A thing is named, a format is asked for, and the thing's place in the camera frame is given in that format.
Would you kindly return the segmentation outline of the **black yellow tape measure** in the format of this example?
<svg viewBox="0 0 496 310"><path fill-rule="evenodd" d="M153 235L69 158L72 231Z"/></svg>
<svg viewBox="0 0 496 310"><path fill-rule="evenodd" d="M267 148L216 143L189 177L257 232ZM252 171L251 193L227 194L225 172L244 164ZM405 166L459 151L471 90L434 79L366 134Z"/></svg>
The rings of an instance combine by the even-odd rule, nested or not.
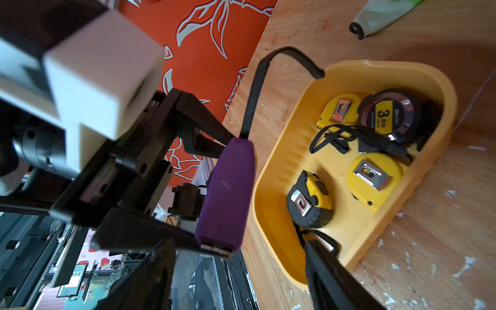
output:
<svg viewBox="0 0 496 310"><path fill-rule="evenodd" d="M338 242L320 229L334 216L331 197L324 182L315 173L303 170L286 197L286 205L300 245L305 235L314 234L331 246L331 254L339 254Z"/></svg>

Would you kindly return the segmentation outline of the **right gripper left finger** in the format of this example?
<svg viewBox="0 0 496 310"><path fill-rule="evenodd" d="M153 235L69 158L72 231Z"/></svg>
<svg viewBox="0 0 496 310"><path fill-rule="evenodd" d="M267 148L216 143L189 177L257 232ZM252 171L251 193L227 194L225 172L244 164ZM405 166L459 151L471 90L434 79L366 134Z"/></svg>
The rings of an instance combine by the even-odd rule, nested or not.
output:
<svg viewBox="0 0 496 310"><path fill-rule="evenodd" d="M176 245L163 240L96 309L171 309Z"/></svg>

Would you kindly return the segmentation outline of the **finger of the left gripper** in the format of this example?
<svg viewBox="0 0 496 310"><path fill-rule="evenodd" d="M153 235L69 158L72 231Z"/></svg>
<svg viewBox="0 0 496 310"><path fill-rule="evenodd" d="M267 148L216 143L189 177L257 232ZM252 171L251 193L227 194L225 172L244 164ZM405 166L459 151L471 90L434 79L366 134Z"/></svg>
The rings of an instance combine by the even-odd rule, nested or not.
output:
<svg viewBox="0 0 496 310"><path fill-rule="evenodd" d="M186 153L219 158L235 137L193 94L172 89L166 96L173 104L174 126Z"/></svg>
<svg viewBox="0 0 496 310"><path fill-rule="evenodd" d="M114 207L100 223L91 247L113 252L149 251L163 240L173 240L178 249L201 252L195 235L146 216Z"/></svg>

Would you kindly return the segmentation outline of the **purple tape measure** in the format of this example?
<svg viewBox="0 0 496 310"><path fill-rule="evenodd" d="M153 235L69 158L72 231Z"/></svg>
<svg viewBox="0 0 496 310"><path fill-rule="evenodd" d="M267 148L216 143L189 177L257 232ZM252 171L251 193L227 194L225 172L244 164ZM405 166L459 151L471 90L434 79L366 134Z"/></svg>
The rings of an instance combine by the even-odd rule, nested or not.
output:
<svg viewBox="0 0 496 310"><path fill-rule="evenodd" d="M211 174L195 238L200 253L229 258L241 248L255 183L257 159L249 140L260 93L272 59L285 54L299 62L315 79L325 77L300 50L286 46L264 57L258 64L249 92L240 135L222 151Z"/></svg>

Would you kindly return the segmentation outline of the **yellow plastic storage tray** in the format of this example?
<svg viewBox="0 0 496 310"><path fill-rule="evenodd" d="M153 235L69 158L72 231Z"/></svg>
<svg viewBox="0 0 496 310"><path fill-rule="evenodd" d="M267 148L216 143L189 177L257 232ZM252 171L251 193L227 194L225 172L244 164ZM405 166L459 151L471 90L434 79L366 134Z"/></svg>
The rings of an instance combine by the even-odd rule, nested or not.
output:
<svg viewBox="0 0 496 310"><path fill-rule="evenodd" d="M259 230L285 276L306 289L306 255L293 227L286 197L304 170L316 173L330 193L333 219L323 228L340 245L340 263L352 271L405 201L447 148L457 113L457 94L451 80L430 65L401 61L341 61L312 81L294 106L280 138L255 185L252 206ZM374 211L358 201L347 185L347 173L359 163L357 143L339 153L332 146L311 154L316 122L328 102L345 92L375 93L390 87L415 90L443 105L439 125L383 205Z"/></svg>

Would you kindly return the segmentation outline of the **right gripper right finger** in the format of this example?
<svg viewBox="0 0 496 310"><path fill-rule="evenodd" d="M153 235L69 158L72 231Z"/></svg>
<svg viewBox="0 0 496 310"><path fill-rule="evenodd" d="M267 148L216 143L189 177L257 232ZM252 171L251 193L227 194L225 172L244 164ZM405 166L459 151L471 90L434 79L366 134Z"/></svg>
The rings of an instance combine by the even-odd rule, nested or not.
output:
<svg viewBox="0 0 496 310"><path fill-rule="evenodd" d="M320 242L307 241L305 252L314 309L384 309Z"/></svg>

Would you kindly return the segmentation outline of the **round black Deli tape measure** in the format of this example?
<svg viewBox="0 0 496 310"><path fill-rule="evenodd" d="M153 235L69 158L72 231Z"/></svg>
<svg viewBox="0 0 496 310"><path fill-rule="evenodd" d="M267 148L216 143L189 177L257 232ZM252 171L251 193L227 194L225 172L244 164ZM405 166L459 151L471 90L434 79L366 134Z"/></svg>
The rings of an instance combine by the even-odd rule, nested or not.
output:
<svg viewBox="0 0 496 310"><path fill-rule="evenodd" d="M359 125L401 145L422 151L443 116L443 106L413 89L384 89L357 108Z"/></svg>

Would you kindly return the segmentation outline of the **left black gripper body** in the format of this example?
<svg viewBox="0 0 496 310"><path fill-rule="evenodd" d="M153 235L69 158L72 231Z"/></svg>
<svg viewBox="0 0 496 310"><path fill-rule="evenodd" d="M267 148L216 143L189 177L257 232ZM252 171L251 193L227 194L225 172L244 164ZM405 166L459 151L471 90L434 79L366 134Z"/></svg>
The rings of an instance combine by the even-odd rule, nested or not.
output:
<svg viewBox="0 0 496 310"><path fill-rule="evenodd" d="M183 97L156 93L130 132L106 139L78 173L65 162L62 129L2 102L1 212L92 229L113 209L149 213L173 173L165 155L179 134Z"/></svg>

